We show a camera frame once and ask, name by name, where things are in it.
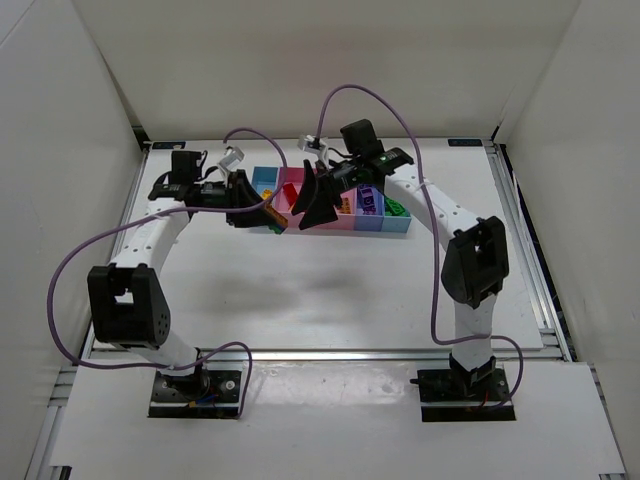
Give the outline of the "striped lego plate stack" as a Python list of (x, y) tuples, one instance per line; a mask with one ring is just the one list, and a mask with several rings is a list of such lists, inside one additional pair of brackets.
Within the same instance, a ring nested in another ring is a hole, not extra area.
[(268, 217), (267, 227), (269, 230), (278, 235), (284, 233), (288, 228), (287, 218), (274, 209), (271, 204), (264, 207), (264, 212)]

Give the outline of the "orange lego plate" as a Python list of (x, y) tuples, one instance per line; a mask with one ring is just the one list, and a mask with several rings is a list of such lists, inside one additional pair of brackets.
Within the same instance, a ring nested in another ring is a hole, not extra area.
[(348, 198), (342, 199), (342, 204), (339, 207), (338, 211), (342, 214), (350, 214), (351, 213), (351, 205)]

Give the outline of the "small purple lego block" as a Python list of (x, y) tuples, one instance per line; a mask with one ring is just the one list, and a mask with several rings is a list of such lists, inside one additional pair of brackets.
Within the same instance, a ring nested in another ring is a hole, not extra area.
[(364, 215), (376, 215), (376, 193), (371, 186), (362, 185), (358, 188), (359, 206)]

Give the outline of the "green lego plate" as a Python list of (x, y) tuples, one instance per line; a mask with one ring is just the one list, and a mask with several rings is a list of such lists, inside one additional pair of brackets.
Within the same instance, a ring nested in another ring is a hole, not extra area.
[(407, 217), (407, 210), (397, 201), (384, 198), (385, 215), (390, 217)]

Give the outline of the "red striped lego block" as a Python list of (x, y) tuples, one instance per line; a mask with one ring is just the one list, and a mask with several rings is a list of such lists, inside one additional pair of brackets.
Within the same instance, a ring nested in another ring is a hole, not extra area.
[(292, 209), (298, 199), (298, 191), (296, 187), (292, 183), (286, 183), (283, 186), (282, 191), (289, 208)]

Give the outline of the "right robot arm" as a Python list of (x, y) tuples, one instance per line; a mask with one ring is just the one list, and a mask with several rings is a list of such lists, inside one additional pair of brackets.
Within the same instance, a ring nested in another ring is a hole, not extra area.
[(461, 207), (421, 177), (421, 163), (399, 147), (386, 149), (370, 121), (363, 119), (340, 131), (348, 156), (335, 162), (327, 143), (312, 135), (298, 141), (300, 150), (316, 156), (304, 163), (304, 178), (291, 209), (299, 228), (333, 223), (344, 193), (373, 186), (399, 203), (433, 235), (435, 285), (454, 302), (455, 336), (448, 344), (449, 368), (465, 396), (493, 374), (492, 317), (498, 293), (509, 274), (504, 223), (482, 218)]

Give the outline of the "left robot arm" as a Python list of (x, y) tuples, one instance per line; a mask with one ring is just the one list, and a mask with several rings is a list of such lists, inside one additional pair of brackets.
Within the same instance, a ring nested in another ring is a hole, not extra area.
[(199, 351), (171, 328), (171, 312), (159, 276), (181, 232), (198, 209), (221, 209), (235, 228), (283, 232), (287, 220), (251, 186), (239, 168), (243, 152), (229, 147), (215, 166), (221, 180), (207, 182), (204, 153), (175, 151), (171, 169), (154, 183), (143, 224), (106, 266), (87, 278), (96, 339), (136, 353), (169, 377), (197, 375)]

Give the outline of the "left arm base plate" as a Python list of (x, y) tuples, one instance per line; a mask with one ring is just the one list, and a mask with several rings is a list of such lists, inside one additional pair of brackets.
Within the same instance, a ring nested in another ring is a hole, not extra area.
[(199, 366), (187, 376), (156, 373), (147, 416), (155, 419), (236, 419), (241, 403), (240, 367)]

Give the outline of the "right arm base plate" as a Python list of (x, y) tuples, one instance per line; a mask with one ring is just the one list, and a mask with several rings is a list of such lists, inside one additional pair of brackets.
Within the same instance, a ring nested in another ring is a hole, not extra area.
[(409, 382), (418, 388), (421, 419), (426, 423), (510, 422), (516, 420), (506, 374), (498, 368), (469, 393), (448, 369), (418, 370)]

